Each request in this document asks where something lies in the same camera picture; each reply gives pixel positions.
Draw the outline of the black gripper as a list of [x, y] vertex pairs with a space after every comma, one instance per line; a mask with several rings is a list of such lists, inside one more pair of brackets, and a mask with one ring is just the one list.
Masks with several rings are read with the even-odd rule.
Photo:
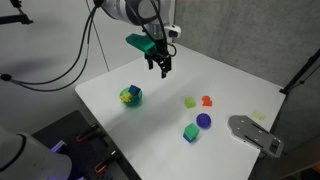
[[168, 43], [165, 39], [157, 40], [148, 53], [144, 54], [147, 60], [148, 69], [153, 69], [153, 61], [161, 65], [161, 78], [164, 79], [172, 69], [171, 57], [168, 52]]

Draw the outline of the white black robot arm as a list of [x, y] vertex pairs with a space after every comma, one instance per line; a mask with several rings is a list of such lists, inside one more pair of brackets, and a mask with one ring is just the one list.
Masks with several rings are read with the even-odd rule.
[[96, 5], [112, 19], [140, 26], [144, 35], [131, 34], [126, 42], [144, 53], [148, 68], [157, 63], [161, 77], [172, 70], [176, 47], [168, 39], [179, 38], [181, 28], [170, 22], [173, 0], [97, 0]]

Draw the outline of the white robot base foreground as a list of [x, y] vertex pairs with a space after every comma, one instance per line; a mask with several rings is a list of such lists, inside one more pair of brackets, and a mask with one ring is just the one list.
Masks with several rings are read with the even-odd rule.
[[27, 133], [0, 127], [0, 180], [67, 180], [72, 161]]

